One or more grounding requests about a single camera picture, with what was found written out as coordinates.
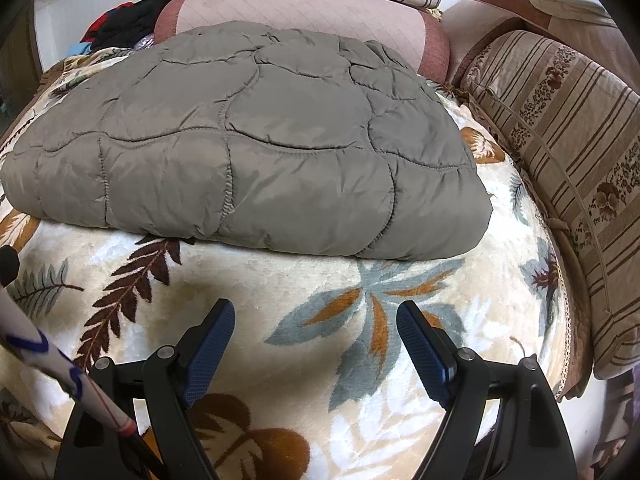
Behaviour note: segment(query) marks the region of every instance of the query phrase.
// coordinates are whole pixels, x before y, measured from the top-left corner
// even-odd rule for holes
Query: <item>floral blanket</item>
[[[69,58],[0,160],[31,121],[129,55],[107,49]],[[236,330],[209,393],[190,413],[222,480],[411,478],[443,411],[402,346],[399,303],[414,300],[431,324],[486,359],[516,363],[537,354],[555,392],[570,344],[563,278],[534,202],[468,108],[438,94],[494,206],[485,236],[466,254],[372,261],[140,237],[30,218],[2,194],[0,245],[13,245],[21,261],[8,290],[85,369],[104,354],[144,359],[229,298]],[[0,431],[34,478],[50,478],[73,403],[53,380],[0,352]],[[153,445],[142,402],[138,408]],[[481,436],[496,415],[489,403]]]

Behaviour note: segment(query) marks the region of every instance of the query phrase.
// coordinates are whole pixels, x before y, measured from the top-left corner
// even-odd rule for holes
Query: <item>gray quilt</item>
[[[93,76],[1,171],[18,210],[251,248],[448,258],[492,206],[465,141],[395,51],[229,22]]]

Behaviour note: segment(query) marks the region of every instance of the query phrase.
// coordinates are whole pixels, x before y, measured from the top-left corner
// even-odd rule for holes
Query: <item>dark red leaf print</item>
[[[132,323],[136,322],[138,308],[138,296],[151,303],[152,289],[149,274],[163,285],[169,285],[169,269],[166,264],[166,256],[177,264],[180,259],[180,240],[176,238],[157,238],[147,235],[136,242],[141,246],[127,258],[128,262],[114,272],[112,276],[120,276],[106,285],[103,297],[94,303],[94,308],[99,309],[84,324],[87,329],[80,337],[81,345],[74,363],[88,370],[100,357],[101,352],[109,350],[109,332],[120,337],[120,313]]]

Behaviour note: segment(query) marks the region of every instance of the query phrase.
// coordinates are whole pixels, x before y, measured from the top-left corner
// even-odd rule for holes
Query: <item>metal screw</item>
[[[535,370],[536,368],[538,368],[538,363],[536,362],[536,360],[533,357],[525,357],[522,360],[522,365],[527,369],[527,370]]]
[[[109,367],[110,363],[111,361],[108,357],[101,357],[95,362],[94,366],[98,368],[98,370],[104,370],[105,368]]]
[[[458,356],[465,361],[473,361],[476,353],[471,348],[461,348],[458,350]]]
[[[175,353],[174,347],[163,346],[161,349],[158,350],[158,357],[161,359],[168,359],[169,357],[173,356],[174,353]]]

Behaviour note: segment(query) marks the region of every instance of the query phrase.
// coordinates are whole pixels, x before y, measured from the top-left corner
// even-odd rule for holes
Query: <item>blue cloth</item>
[[[91,43],[85,41],[84,43],[76,43],[72,45],[69,50],[66,51],[66,56],[82,56],[82,54],[88,54],[91,49]]]

